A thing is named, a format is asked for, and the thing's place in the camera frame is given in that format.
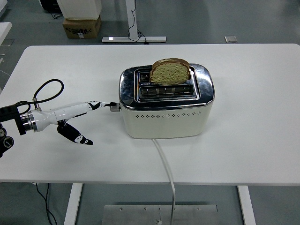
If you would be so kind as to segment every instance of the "toaster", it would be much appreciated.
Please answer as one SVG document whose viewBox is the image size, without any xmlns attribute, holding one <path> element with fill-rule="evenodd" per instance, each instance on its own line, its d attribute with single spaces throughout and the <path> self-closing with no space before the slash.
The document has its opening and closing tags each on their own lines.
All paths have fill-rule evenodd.
<svg viewBox="0 0 300 225">
<path fill-rule="evenodd" d="M 207 122 L 215 91 L 208 70 L 189 64 L 183 84 L 150 82 L 152 66 L 132 67 L 120 76 L 120 108 L 133 138 L 161 139 L 200 134 Z"/>
</svg>

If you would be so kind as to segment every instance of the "desk leg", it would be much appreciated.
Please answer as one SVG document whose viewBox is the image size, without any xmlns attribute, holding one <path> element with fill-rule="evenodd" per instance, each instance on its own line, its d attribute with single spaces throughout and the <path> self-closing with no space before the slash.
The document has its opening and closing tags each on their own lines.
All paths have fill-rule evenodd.
<svg viewBox="0 0 300 225">
<path fill-rule="evenodd" d="M 122 42 L 166 42 L 166 37 L 138 37 L 137 33 L 137 21 L 135 15 L 135 0 L 126 0 L 126 8 L 127 8 L 127 18 L 128 18 L 128 27 L 129 37 L 103 37 L 102 42 L 104 43 L 122 43 Z"/>
<path fill-rule="evenodd" d="M 83 184 L 73 184 L 64 225 L 75 225 Z"/>
<path fill-rule="evenodd" d="M 256 225 L 248 186 L 238 186 L 244 224 Z"/>
</svg>

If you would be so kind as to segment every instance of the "cardboard box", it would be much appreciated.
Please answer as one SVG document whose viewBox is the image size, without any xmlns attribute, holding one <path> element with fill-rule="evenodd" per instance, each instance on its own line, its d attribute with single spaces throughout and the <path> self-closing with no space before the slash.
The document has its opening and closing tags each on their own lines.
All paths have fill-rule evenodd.
<svg viewBox="0 0 300 225">
<path fill-rule="evenodd" d="M 68 38 L 96 38 L 101 27 L 101 18 L 97 20 L 68 20 L 62 23 Z"/>
</svg>

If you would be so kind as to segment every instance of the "black cable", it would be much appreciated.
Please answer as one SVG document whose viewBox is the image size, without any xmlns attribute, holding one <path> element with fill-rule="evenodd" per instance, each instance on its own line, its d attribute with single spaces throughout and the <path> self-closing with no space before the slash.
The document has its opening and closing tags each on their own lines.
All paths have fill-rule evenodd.
<svg viewBox="0 0 300 225">
<path fill-rule="evenodd" d="M 20 102 L 17 102 L 15 105 L 20 104 L 20 103 L 26 103 L 26 104 L 28 104 L 28 101 L 20 101 Z M 31 106 L 30 106 L 30 104 L 28 104 L 28 109 L 26 111 L 20 113 L 20 115 L 29 112 L 30 108 L 31 108 Z"/>
<path fill-rule="evenodd" d="M 51 214 L 51 216 L 53 217 L 54 221 L 55 221 L 55 224 L 57 225 L 57 222 L 56 222 L 56 218 L 55 216 L 50 212 L 50 210 L 48 209 L 48 203 L 47 203 L 47 198 L 48 198 L 48 193 L 49 193 L 49 183 L 48 183 L 48 186 L 47 186 L 47 193 L 46 193 L 46 198 L 43 196 L 42 193 L 40 193 L 40 191 L 38 190 L 38 184 L 36 183 L 36 187 L 37 187 L 37 192 L 43 197 L 44 201 L 45 201 L 45 204 L 46 204 L 46 213 L 47 213 L 47 217 L 48 217 L 48 221 L 50 223 L 50 225 L 53 225 L 52 222 L 51 222 L 51 219 L 49 217 L 49 214 Z"/>
<path fill-rule="evenodd" d="M 64 16 L 63 14 L 52 14 L 52 13 L 50 13 L 51 14 L 51 16 L 52 16 L 52 18 L 54 19 L 54 20 L 57 20 L 58 18 L 60 18 L 61 16 Z"/>
<path fill-rule="evenodd" d="M 37 94 L 38 94 L 38 93 L 39 93 L 39 92 L 40 92 L 40 91 L 41 91 L 48 83 L 51 83 L 51 82 L 59 82 L 59 83 L 61 84 L 61 89 L 60 89 L 60 91 L 59 91 L 56 95 L 54 95 L 54 96 L 52 96 L 52 97 L 50 97 L 50 98 L 44 99 L 44 100 L 33 101 L 33 102 L 20 101 L 20 102 L 16 103 L 15 105 L 17 105 L 17 107 L 22 106 L 22 105 L 29 105 L 29 108 L 28 108 L 25 112 L 20 113 L 20 115 L 21 115 L 21 114 L 24 114 L 24 113 L 27 113 L 27 112 L 30 110 L 30 104 L 34 104 L 34 106 L 37 107 L 37 104 L 38 104 L 38 103 L 48 102 L 48 101 L 50 101 L 50 100 L 56 98 L 58 95 L 60 95 L 60 94 L 63 92 L 63 90 L 64 90 L 64 83 L 63 83 L 61 80 L 59 80 L 59 79 L 51 79 L 51 80 L 49 80 L 49 81 L 43 83 L 42 86 L 40 86 L 40 87 L 38 88 L 38 90 L 34 93 L 33 98 L 36 98 L 36 97 L 37 97 Z"/>
<path fill-rule="evenodd" d="M 135 40 L 133 40 L 133 39 L 130 38 L 130 29 L 133 28 L 134 25 L 135 25 L 135 15 L 134 15 L 134 13 L 133 13 L 135 10 L 136 10 L 136 0 L 135 0 L 135 8 L 134 8 L 134 10 L 131 10 L 131 13 L 132 13 L 132 16 L 133 16 L 133 25 L 132 25 L 131 27 L 128 28 L 128 35 L 127 35 L 127 38 L 128 38 L 129 40 L 131 40 L 131 41 L 138 42 L 138 41 L 140 40 L 140 38 L 141 38 L 142 36 L 144 36 L 144 38 L 145 38 L 145 44 L 148 44 L 145 35 L 143 35 L 143 33 L 140 32 L 138 29 L 137 29 L 137 31 L 138 31 L 138 32 L 137 32 L 137 36 L 139 37 L 139 39 L 138 39 L 137 41 L 135 41 Z"/>
</svg>

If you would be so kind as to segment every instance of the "toaster slot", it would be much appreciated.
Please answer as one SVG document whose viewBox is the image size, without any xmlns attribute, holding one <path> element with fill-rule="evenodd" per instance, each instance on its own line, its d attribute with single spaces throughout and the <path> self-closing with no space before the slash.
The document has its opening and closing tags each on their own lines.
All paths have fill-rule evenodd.
<svg viewBox="0 0 300 225">
<path fill-rule="evenodd" d="M 140 87 L 140 99 L 165 98 L 178 96 L 193 96 L 194 88 L 191 84 L 173 86 L 148 86 Z"/>
</svg>

